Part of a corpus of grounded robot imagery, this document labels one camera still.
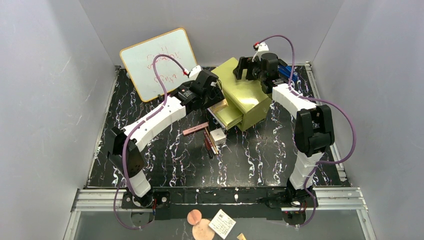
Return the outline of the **green metal drawer box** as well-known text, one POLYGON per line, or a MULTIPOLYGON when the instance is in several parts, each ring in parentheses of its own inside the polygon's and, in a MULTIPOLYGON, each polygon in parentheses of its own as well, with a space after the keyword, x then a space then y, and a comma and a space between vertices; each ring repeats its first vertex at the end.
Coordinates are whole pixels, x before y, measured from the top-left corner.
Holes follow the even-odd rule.
POLYGON ((237 65, 238 60, 232 57, 211 71, 222 83, 227 105, 208 111, 224 129, 238 127, 246 131, 267 117, 272 100, 263 93, 259 81, 245 78, 245 72, 241 79, 236 79, 233 70, 237 65))

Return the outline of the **orange makeup box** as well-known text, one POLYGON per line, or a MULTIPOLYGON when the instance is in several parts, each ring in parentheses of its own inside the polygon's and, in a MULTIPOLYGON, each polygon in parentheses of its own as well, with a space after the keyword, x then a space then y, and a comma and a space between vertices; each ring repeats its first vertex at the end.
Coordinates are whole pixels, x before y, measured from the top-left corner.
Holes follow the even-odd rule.
POLYGON ((228 106, 228 101, 224 98, 222 101, 216 103, 215 105, 211 106, 211 110, 213 112, 219 112, 223 108, 226 108, 228 106))

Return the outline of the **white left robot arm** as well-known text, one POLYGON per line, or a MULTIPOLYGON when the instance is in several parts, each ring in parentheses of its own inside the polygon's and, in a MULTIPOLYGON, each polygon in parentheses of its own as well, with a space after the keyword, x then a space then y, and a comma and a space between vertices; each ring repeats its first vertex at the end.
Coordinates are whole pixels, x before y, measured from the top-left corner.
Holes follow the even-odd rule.
POLYGON ((191 71, 189 80, 172 90, 161 105, 134 123, 122 129, 113 127, 107 132, 107 159, 123 175, 131 200, 143 208, 154 204, 153 190, 143 172, 142 151, 147 144, 191 112, 205 110, 224 99, 216 74, 203 69, 191 71))

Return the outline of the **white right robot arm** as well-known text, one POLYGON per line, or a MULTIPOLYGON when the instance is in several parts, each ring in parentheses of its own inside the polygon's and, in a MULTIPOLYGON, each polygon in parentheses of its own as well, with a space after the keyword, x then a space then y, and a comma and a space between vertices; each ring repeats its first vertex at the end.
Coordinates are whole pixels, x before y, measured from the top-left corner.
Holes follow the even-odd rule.
POLYGON ((297 159, 285 190, 270 192, 267 197, 257 201, 266 203, 271 208, 277 208, 281 204, 315 204, 317 201, 313 194, 313 176, 323 154, 335 142, 331 108, 296 96, 289 82, 293 77, 293 68, 275 53, 242 56, 233 74, 237 80, 245 77, 249 81, 259 81, 262 91, 282 105, 295 119, 293 139, 297 159))

